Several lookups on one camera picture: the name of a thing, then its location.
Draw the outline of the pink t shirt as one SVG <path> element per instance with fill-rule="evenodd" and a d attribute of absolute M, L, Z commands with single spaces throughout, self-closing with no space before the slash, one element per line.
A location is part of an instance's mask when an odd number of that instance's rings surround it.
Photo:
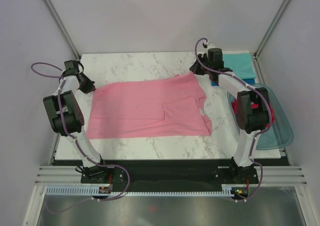
<path fill-rule="evenodd" d="M 193 73 L 106 84 L 93 94 L 86 133 L 91 140 L 210 136 L 206 99 Z"/>

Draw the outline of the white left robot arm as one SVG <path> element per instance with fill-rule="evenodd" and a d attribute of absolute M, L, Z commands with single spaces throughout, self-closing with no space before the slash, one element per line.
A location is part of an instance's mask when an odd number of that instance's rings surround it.
<path fill-rule="evenodd" d="M 59 77 L 59 87 L 54 94 L 43 99 L 43 104 L 53 131 L 71 142 L 82 160 L 76 167 L 82 184 L 99 184 L 108 181 L 110 171 L 105 161 L 91 144 L 84 129 L 85 118 L 76 100 L 76 91 L 89 94 L 96 90 L 95 82 L 84 73 L 84 66 L 76 60 L 64 62 L 65 70 Z"/>

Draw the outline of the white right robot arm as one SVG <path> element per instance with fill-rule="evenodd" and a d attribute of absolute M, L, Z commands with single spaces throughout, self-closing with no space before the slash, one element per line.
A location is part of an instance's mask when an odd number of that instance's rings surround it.
<path fill-rule="evenodd" d="M 212 82 L 236 99 L 235 121 L 240 131 L 237 149 L 231 158 L 229 177 L 233 182 L 240 183 L 255 174 L 254 153 L 258 141 L 272 125 L 268 90 L 246 83 L 232 69 L 224 67 L 220 48 L 207 48 L 195 56 L 196 62 L 189 70 L 196 75 L 208 75 Z"/>

